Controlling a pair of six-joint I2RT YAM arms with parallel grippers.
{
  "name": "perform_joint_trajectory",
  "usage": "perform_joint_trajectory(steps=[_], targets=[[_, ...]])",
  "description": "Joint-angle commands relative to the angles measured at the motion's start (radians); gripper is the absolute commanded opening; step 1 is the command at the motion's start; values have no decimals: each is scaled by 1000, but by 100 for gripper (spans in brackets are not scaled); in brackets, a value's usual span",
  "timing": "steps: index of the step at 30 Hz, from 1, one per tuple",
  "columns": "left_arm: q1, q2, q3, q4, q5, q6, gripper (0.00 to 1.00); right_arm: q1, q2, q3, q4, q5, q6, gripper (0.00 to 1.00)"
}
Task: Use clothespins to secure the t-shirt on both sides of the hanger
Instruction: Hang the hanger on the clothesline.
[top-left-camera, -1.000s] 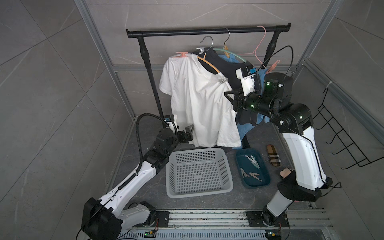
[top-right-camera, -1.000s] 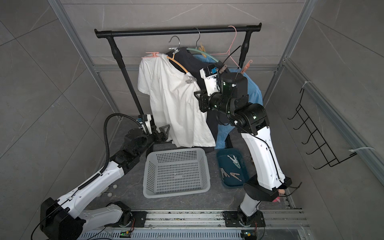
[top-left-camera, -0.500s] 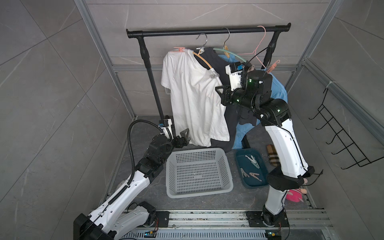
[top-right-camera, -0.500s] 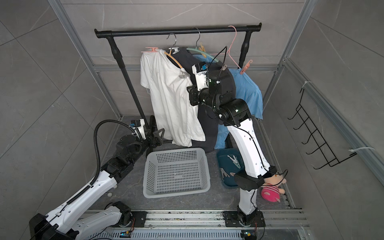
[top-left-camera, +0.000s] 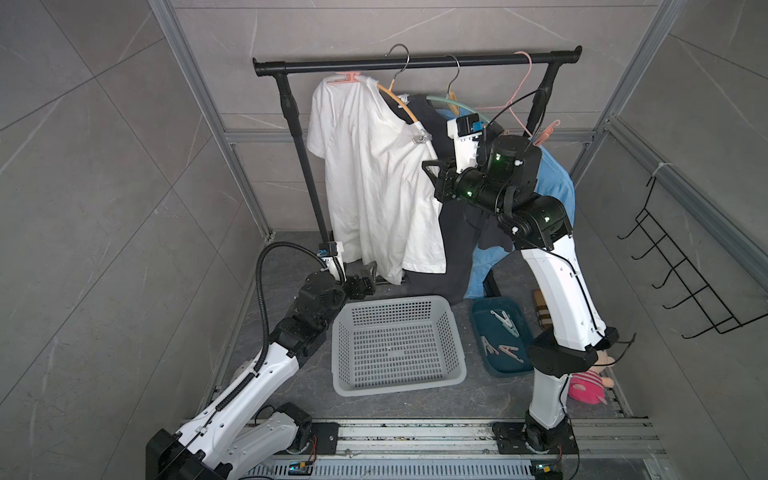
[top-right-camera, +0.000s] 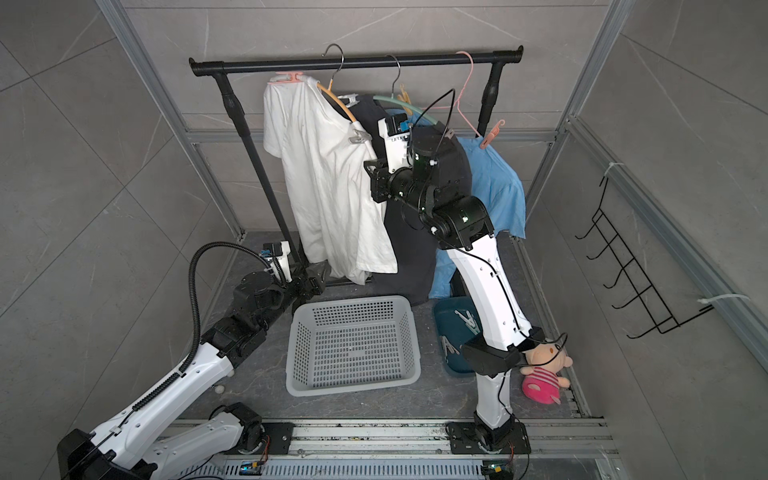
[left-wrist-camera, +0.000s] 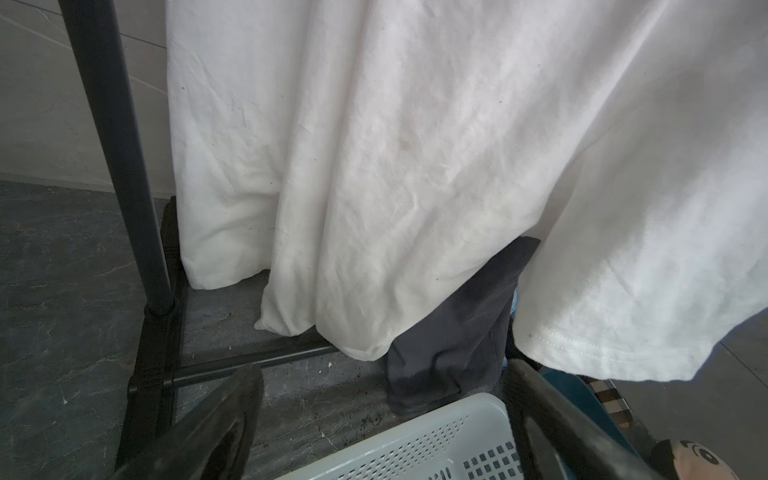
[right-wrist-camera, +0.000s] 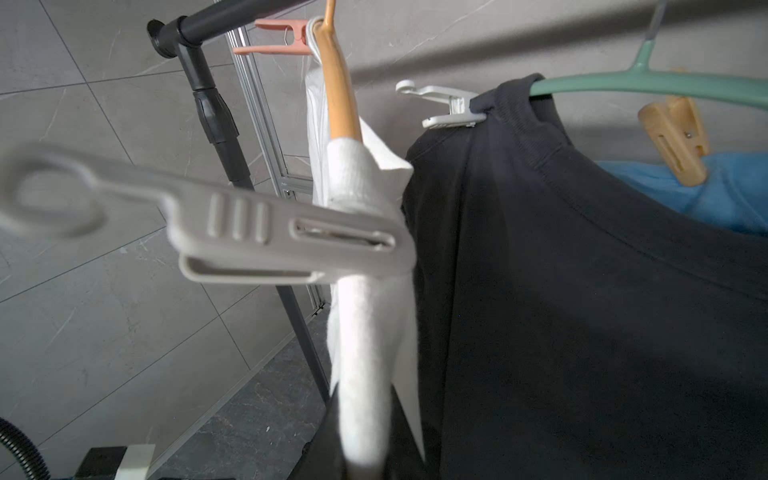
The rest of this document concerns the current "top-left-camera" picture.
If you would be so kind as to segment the grey white clothespin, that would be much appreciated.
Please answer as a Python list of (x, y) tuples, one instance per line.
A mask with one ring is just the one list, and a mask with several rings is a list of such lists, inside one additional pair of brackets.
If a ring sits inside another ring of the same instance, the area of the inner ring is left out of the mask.
[(432, 141), (431, 134), (424, 130), (420, 129), (414, 136), (413, 136), (413, 142), (416, 144), (426, 144)]

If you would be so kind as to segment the dark grey garment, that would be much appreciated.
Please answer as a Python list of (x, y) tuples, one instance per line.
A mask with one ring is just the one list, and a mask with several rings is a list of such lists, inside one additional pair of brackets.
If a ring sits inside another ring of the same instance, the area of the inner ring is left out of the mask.
[[(454, 142), (447, 135), (447, 119), (429, 103), (427, 96), (412, 94), (407, 106), (432, 136), (437, 157), (440, 160), (454, 158)], [(439, 295), (456, 304), (465, 298), (472, 284), (475, 249), (497, 249), (502, 256), (506, 256), (514, 250), (514, 243), (485, 212), (464, 201), (451, 200), (442, 204), (439, 222), (446, 272), (428, 274), (408, 271), (407, 291), (416, 296)]]

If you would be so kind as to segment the white garment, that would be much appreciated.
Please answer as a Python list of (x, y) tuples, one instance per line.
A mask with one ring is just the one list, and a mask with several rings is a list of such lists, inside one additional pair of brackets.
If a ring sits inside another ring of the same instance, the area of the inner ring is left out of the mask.
[(375, 262), (392, 284), (405, 271), (445, 273), (441, 204), (421, 168), (437, 155), (431, 142), (413, 142), (422, 124), (394, 114), (373, 78), (336, 85), (326, 78), (312, 95), (306, 148), (325, 163), (328, 213), (344, 262)]

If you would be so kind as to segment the yellow clothespin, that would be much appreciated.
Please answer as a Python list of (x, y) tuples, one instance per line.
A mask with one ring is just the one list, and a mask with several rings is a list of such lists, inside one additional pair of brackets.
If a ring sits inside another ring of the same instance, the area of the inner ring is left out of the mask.
[(451, 89), (448, 89), (446, 92), (446, 98), (453, 101), (449, 105), (449, 108), (451, 109), (452, 113), (458, 117), (460, 115), (460, 107), (454, 104), (454, 102), (457, 100), (455, 92)]

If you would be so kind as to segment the green plastic hanger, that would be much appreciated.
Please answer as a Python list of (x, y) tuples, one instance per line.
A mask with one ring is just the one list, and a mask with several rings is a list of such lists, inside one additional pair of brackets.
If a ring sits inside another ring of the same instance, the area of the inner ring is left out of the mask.
[(490, 117), (487, 115), (487, 108), (472, 106), (471, 103), (466, 99), (466, 84), (461, 81), (461, 75), (464, 68), (461, 59), (454, 54), (442, 54), (440, 59), (446, 62), (450, 61), (452, 64), (454, 64), (455, 73), (453, 77), (447, 82), (442, 93), (439, 93), (436, 89), (433, 89), (427, 93), (427, 99), (434, 101), (441, 107), (448, 108), (451, 111), (449, 105), (453, 101), (446, 98), (446, 92), (448, 89), (451, 89), (456, 94), (457, 100), (454, 102), (454, 104), (460, 107), (460, 114), (462, 112), (478, 114), (481, 121), (484, 123), (489, 122)]

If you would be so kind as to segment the pink wire hanger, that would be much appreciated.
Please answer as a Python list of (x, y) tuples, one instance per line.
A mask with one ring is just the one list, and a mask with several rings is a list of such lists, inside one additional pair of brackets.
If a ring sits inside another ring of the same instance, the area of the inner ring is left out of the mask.
[(496, 115), (495, 115), (495, 116), (494, 116), (494, 117), (493, 117), (493, 118), (492, 118), (492, 119), (491, 119), (489, 122), (485, 122), (485, 123), (484, 123), (484, 125), (483, 125), (483, 127), (488, 127), (488, 126), (490, 126), (490, 125), (491, 125), (493, 122), (495, 122), (495, 121), (496, 121), (496, 120), (497, 120), (497, 119), (498, 119), (498, 118), (499, 118), (499, 117), (500, 117), (502, 114), (504, 114), (504, 113), (509, 113), (509, 114), (511, 114), (511, 115), (512, 115), (512, 117), (513, 117), (513, 118), (514, 118), (514, 120), (517, 122), (517, 124), (518, 124), (518, 125), (519, 125), (519, 126), (522, 128), (522, 132), (523, 132), (523, 135), (524, 135), (524, 137), (525, 137), (525, 138), (528, 138), (528, 139), (530, 139), (530, 138), (533, 136), (533, 134), (532, 134), (532, 133), (531, 133), (531, 131), (530, 131), (530, 130), (529, 130), (527, 127), (526, 127), (526, 125), (525, 125), (525, 124), (522, 122), (522, 120), (521, 120), (521, 119), (520, 119), (520, 118), (517, 116), (517, 114), (514, 112), (514, 110), (513, 110), (513, 106), (514, 106), (514, 104), (515, 104), (515, 102), (516, 102), (517, 100), (519, 100), (519, 99), (522, 99), (522, 97), (518, 97), (518, 94), (519, 94), (520, 90), (522, 89), (522, 87), (525, 85), (525, 83), (526, 83), (526, 81), (527, 81), (528, 77), (529, 77), (529, 76), (530, 76), (530, 74), (531, 74), (531, 71), (532, 71), (532, 66), (533, 66), (533, 60), (532, 60), (532, 57), (531, 57), (531, 55), (530, 55), (528, 52), (524, 51), (524, 50), (518, 50), (518, 51), (515, 51), (515, 52), (514, 52), (514, 54), (515, 54), (515, 55), (522, 55), (522, 56), (524, 56), (524, 57), (527, 59), (527, 62), (528, 62), (528, 69), (527, 69), (527, 72), (526, 72), (526, 74), (524, 75), (524, 77), (522, 78), (522, 80), (520, 81), (519, 85), (518, 85), (518, 86), (517, 86), (517, 88), (515, 89), (515, 91), (514, 91), (514, 93), (512, 94), (512, 96), (509, 98), (508, 102), (507, 102), (507, 103), (504, 105), (504, 108), (503, 108), (502, 110), (500, 110), (500, 111), (499, 111), (499, 112), (498, 112), (498, 113), (497, 113), (497, 114), (496, 114)]

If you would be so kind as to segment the orange plastic hanger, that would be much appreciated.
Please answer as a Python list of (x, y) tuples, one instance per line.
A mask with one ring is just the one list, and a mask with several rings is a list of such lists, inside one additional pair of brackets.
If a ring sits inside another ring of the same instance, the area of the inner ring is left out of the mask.
[(383, 81), (379, 85), (378, 92), (382, 94), (383, 99), (387, 102), (394, 114), (407, 124), (414, 125), (418, 122), (418, 118), (410, 109), (409, 94), (403, 89), (402, 82), (398, 79), (398, 77), (403, 76), (405, 70), (409, 66), (410, 50), (405, 44), (396, 43), (390, 47), (389, 51), (384, 55), (384, 58), (394, 58), (397, 51), (402, 51), (404, 54), (404, 57), (401, 58), (402, 65), (399, 68), (395, 68), (393, 65), (389, 65), (387, 68), (378, 68), (379, 73), (388, 71), (390, 74), (389, 82)]

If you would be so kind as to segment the light blue t-shirt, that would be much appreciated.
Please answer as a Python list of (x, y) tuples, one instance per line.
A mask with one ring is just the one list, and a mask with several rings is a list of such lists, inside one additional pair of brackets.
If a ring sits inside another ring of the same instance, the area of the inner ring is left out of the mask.
[[(495, 122), (484, 127), (479, 147), (501, 135), (510, 135)], [(555, 243), (572, 231), (575, 217), (575, 187), (565, 169), (541, 145), (542, 159), (537, 174), (537, 198), (510, 213), (486, 213), (514, 243), (514, 250), (542, 249), (551, 251)], [(487, 155), (478, 151), (478, 165)], [(481, 298), (484, 281), (493, 266), (506, 256), (497, 249), (476, 248), (473, 254), (472, 284), (464, 299)]]

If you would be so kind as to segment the salmon pink clothespin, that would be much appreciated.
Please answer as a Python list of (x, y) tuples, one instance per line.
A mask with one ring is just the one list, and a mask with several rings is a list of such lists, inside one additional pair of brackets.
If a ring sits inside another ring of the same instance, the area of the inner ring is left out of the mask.
[(325, 81), (329, 85), (354, 84), (360, 82), (360, 75), (361, 73), (356, 71), (336, 72), (334, 75), (326, 78)]

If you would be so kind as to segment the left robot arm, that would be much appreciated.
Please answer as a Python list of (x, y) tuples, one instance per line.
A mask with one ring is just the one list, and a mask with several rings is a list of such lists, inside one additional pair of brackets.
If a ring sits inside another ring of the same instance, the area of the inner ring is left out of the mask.
[[(285, 317), (271, 327), (262, 270), (267, 255), (278, 248), (305, 254), (320, 268), (306, 278)], [(146, 478), (240, 479), (276, 453), (300, 453), (307, 448), (312, 418), (292, 403), (275, 409), (256, 427), (249, 423), (324, 343), (345, 304), (375, 292), (376, 276), (375, 262), (366, 264), (359, 275), (347, 274), (336, 242), (321, 245), (319, 251), (286, 241), (264, 247), (255, 266), (261, 350), (193, 419), (174, 433), (161, 429), (148, 441)]]

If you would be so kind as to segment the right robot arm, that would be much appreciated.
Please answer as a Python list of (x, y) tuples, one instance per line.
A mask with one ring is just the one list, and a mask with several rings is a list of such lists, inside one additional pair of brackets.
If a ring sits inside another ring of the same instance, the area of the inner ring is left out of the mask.
[(600, 368), (619, 343), (600, 318), (582, 279), (564, 204), (536, 190), (543, 153), (532, 134), (510, 135), (477, 113), (451, 119), (452, 155), (422, 164), (438, 201), (463, 201), (490, 215), (532, 270), (552, 325), (526, 348), (533, 396), (521, 439), (536, 453), (567, 446), (573, 429), (566, 409), (573, 376)]

